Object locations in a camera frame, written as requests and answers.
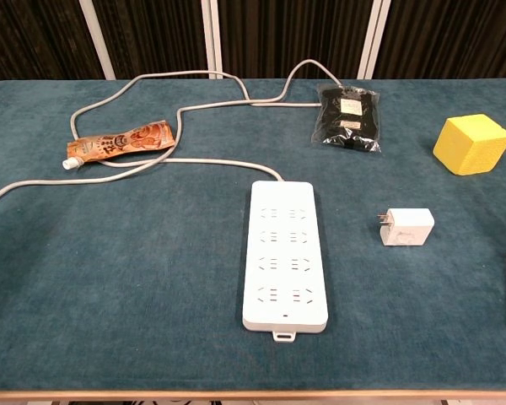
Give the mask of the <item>white eight-outlet power strip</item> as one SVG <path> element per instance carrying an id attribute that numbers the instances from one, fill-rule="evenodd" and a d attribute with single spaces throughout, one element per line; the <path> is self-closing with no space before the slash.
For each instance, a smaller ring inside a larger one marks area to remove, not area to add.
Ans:
<path id="1" fill-rule="evenodd" d="M 251 187 L 242 323 L 278 343 L 320 333 L 328 305 L 314 188 L 302 181 Z"/>

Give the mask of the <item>small white plug adapter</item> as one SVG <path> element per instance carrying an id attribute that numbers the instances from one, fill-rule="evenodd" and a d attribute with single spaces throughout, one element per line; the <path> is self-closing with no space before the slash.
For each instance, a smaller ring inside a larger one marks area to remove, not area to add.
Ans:
<path id="1" fill-rule="evenodd" d="M 422 246 L 435 224 L 428 208 L 389 208 L 377 217 L 384 246 Z"/>

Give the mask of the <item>black gloves in plastic bag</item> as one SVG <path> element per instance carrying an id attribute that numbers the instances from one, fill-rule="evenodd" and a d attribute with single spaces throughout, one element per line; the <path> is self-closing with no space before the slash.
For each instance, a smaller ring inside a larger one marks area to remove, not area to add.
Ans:
<path id="1" fill-rule="evenodd" d="M 368 153 L 381 151 L 379 93 L 351 85 L 321 84 L 317 94 L 320 110 L 313 143 Z"/>

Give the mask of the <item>orange spouted sauce pouch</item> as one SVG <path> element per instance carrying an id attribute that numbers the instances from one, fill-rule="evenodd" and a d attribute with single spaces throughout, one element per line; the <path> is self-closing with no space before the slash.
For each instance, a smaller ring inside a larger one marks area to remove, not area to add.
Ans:
<path id="1" fill-rule="evenodd" d="M 65 170 L 85 163 L 102 161 L 122 154 L 157 151 L 175 145 L 171 127 L 166 121 L 152 122 L 127 132 L 79 138 L 67 144 Z"/>

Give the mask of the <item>teal table cloth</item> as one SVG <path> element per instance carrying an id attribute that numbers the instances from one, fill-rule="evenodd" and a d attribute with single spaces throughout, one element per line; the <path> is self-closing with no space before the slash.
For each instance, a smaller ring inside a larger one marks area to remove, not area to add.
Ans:
<path id="1" fill-rule="evenodd" d="M 276 343 L 243 328 L 256 170 L 159 165 L 0 199 L 0 391 L 506 389 L 506 150 L 454 175 L 447 118 L 506 129 L 506 79 L 377 80 L 381 151 L 313 143 L 316 84 L 286 108 L 237 106 L 228 80 L 143 80 L 79 117 L 121 132 L 186 108 L 176 154 L 266 165 L 315 189 L 329 319 Z M 428 208 L 422 246 L 384 246 L 378 214 Z"/>

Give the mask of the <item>yellow cube block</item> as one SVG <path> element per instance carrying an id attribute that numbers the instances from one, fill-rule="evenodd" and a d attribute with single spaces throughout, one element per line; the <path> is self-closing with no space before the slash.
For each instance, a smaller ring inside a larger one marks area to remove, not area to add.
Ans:
<path id="1" fill-rule="evenodd" d="M 506 129 L 485 114 L 447 118 L 433 155 L 452 174 L 491 171 L 506 150 Z"/>

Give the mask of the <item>white partition frame post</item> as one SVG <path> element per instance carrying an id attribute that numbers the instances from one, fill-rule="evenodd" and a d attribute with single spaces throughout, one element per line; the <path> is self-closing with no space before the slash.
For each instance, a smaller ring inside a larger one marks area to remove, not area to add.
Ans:
<path id="1" fill-rule="evenodd" d="M 218 14 L 218 0 L 201 0 L 207 68 L 210 79 L 222 79 L 223 58 Z"/>
<path id="2" fill-rule="evenodd" d="M 358 65 L 357 79 L 371 79 L 379 55 L 391 0 L 373 0 Z"/>
<path id="3" fill-rule="evenodd" d="M 94 8 L 93 0 L 78 0 L 78 2 L 83 12 L 83 16 L 105 79 L 115 80 L 116 75 L 105 44 L 105 38 L 100 27 L 100 22 Z"/>

